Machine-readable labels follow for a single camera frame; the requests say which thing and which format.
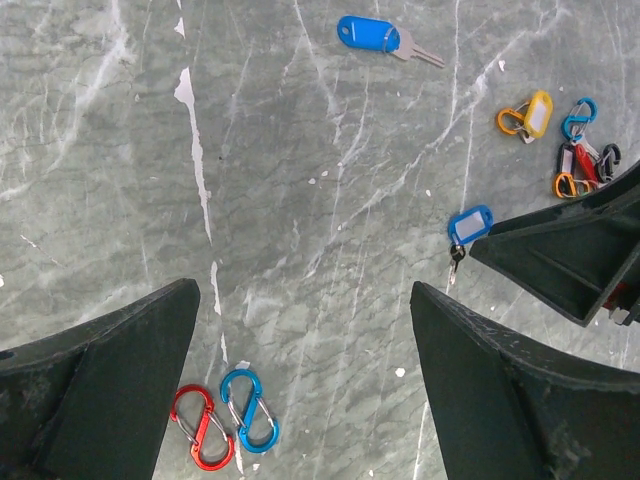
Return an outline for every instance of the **blue key tag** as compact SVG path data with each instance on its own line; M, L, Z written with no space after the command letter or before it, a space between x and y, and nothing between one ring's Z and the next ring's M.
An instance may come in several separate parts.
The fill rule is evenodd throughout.
M400 34L389 22L347 15L338 22L338 37L347 47L391 53L400 47Z
M486 205L478 205L456 215L449 222L449 238L455 245L466 245L489 233L493 226L493 214Z

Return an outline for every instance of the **marble tabletop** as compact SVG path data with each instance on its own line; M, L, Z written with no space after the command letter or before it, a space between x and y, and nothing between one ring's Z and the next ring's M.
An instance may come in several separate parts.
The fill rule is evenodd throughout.
M240 449L216 478L444 480L416 280L640 371L638 329L605 313L582 329L473 259L449 286L446 236L479 203L500 221L557 201L559 125L585 95L600 107L590 141L618 143L622 168L638 158L638 2L0 6L0 349L195 278L183 383L217 400L225 372L250 366L282 428L273 450ZM407 28L446 67L348 49L346 14ZM501 134L496 112L538 89L555 105L545 137ZM206 452L223 448L212 438ZM212 475L168 425L154 478Z

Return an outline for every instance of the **yellow plastic tag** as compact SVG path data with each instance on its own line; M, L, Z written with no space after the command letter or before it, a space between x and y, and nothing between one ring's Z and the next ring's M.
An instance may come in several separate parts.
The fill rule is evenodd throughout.
M544 135L549 125L549 119L553 112L551 95L544 90L538 90L531 99L529 109L524 117L524 128L529 135L540 138Z

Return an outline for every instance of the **pile of carabiners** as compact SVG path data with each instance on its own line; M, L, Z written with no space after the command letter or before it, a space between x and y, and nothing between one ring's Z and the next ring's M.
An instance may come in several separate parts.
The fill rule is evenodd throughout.
M253 389L251 391L251 395L249 396L249 401L243 415L240 415L238 413L238 410L231 401L229 390L231 382L237 377L248 377L253 383ZM204 398L204 408L202 414L200 415L200 423L198 424L195 435L192 435L186 428L184 421L178 415L177 409L178 401L180 400L180 398L191 392L198 393ZM242 445L245 449L247 449L251 453L264 453L276 444L276 442L278 441L278 436L280 435L280 426L278 425L278 421L271 416L269 410L267 410L264 400L262 400L262 384L260 383L260 380L255 373L253 373L251 370L246 369L236 369L228 373L220 384L220 398L222 398L222 401L224 403L229 405L231 416L238 426L238 438L242 442ZM249 438L249 430L251 429L251 424L258 407L260 407L267 416L267 420L271 425L272 430L271 436L266 441L256 445ZM171 420L178 424L180 429L189 439L189 442L191 442L191 457L193 458L193 461L198 467L207 471L220 470L231 461L235 453L235 443L233 441L233 437L224 429L222 422L220 422L220 419L215 414L214 409L215 405L213 403L213 398L206 388L200 385L186 385L180 388L180 390L178 390L178 392L176 393L170 414ZM228 446L227 452L224 457L216 462L207 462L204 458L202 458L202 445L207 434L207 429L209 428L209 422L213 423L218 428L218 430L222 432L222 435L227 441Z
M588 116L580 115L584 107L590 109ZM496 123L503 133L519 135L525 144L529 144L544 135L552 112L551 96L540 90L520 107L500 110ZM622 159L620 148L610 143L600 153L585 137L587 126L597 116L596 103L584 97L562 122L562 135L566 141L560 145L553 179L553 192L559 198L586 195L613 180L613 174Z
M585 106L590 110L588 116L580 115ZM586 195L613 180L613 174L622 159L620 148L615 143L610 143L600 153L585 137L587 126L597 116L596 103L591 98L584 97L578 100L562 122L562 135L567 141L560 145L553 181L553 192L559 198Z

